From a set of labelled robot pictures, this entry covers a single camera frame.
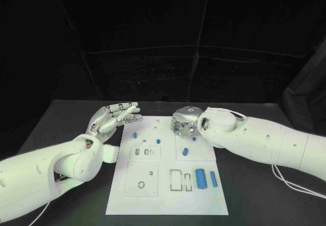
blue battery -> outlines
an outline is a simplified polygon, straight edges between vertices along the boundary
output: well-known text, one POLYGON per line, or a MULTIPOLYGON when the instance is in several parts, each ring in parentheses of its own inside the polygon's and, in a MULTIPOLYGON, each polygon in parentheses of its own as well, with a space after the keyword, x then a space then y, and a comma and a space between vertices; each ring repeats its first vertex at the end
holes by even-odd
POLYGON ((186 156, 188 155, 188 148, 185 147, 182 155, 186 156))
POLYGON ((205 170, 204 169, 197 169, 195 173, 197 173, 198 188, 199 189, 208 188, 207 177, 205 177, 205 170))
POLYGON ((211 171, 211 177, 212 177, 212 186, 217 187, 218 183, 217 183, 217 178, 215 178, 215 172, 211 171))

